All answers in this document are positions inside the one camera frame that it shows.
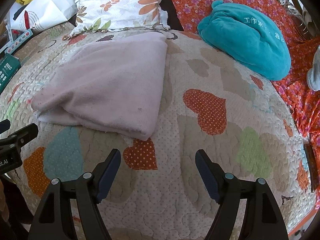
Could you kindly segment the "teal cardboard box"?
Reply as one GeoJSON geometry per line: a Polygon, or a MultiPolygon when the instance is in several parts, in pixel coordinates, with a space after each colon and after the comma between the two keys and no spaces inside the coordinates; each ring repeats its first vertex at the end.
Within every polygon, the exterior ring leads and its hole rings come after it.
{"type": "Polygon", "coordinates": [[[14,57],[6,53],[1,59],[0,66],[0,93],[7,87],[10,80],[21,68],[20,60],[17,57],[14,57]]]}

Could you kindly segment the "coloured dots box strip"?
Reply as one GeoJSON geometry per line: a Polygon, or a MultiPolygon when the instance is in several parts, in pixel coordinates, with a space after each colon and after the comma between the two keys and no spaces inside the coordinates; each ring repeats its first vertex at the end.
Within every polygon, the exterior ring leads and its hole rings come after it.
{"type": "Polygon", "coordinates": [[[19,30],[9,29],[1,35],[1,53],[12,54],[15,52],[25,41],[33,36],[31,29],[25,32],[19,30]]]}

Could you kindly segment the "heart patterned quilt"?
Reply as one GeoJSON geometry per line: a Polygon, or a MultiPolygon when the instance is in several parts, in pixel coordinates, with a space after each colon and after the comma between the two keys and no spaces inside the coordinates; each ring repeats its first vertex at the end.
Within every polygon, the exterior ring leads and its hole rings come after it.
{"type": "Polygon", "coordinates": [[[226,172],[264,178],[292,231],[315,207],[304,139],[272,83],[198,36],[166,33],[156,129],[147,141],[39,122],[21,167],[3,177],[9,221],[1,239],[26,239],[51,179],[78,178],[113,148],[121,164],[99,204],[113,239],[203,239],[218,210],[195,165],[206,151],[226,172]]]}

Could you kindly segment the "grey cloth item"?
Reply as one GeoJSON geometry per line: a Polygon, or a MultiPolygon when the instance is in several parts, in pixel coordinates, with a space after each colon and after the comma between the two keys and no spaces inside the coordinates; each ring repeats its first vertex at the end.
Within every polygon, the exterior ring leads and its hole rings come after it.
{"type": "Polygon", "coordinates": [[[312,68],[306,75],[308,87],[313,91],[320,90],[320,46],[318,46],[312,62],[312,68]]]}

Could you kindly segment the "white floral pillow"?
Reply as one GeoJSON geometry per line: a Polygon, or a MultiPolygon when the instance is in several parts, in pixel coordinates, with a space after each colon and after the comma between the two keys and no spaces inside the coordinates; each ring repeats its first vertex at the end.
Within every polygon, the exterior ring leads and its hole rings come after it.
{"type": "Polygon", "coordinates": [[[162,0],[75,0],[76,27],[67,36],[85,32],[121,31],[133,28],[169,30],[162,0]]]}

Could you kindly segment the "teal plush cushion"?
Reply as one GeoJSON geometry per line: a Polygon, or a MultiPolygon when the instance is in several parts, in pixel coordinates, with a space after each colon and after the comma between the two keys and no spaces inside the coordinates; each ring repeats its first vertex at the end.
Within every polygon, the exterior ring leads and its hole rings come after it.
{"type": "Polygon", "coordinates": [[[214,1],[197,32],[204,42],[268,80],[279,81],[290,71],[291,56],[280,29],[252,7],[214,1]]]}

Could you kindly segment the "orange floral bedsheet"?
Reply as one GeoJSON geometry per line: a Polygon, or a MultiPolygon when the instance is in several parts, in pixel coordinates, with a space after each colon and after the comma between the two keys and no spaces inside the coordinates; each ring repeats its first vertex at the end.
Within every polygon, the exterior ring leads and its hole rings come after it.
{"type": "MultiPolygon", "coordinates": [[[[167,36],[163,97],[152,135],[157,186],[163,200],[177,211],[212,216],[218,204],[210,198],[195,165],[204,150],[212,162],[243,180],[264,178],[289,228],[316,203],[300,134],[283,95],[286,82],[271,81],[267,72],[252,71],[198,35],[197,26],[212,12],[215,0],[170,0],[181,31],[167,36]]],[[[239,7],[236,26],[218,33],[238,38],[235,49],[247,48],[259,62],[263,36],[272,48],[316,50],[317,40],[304,41],[277,0],[218,0],[239,7]]]]}

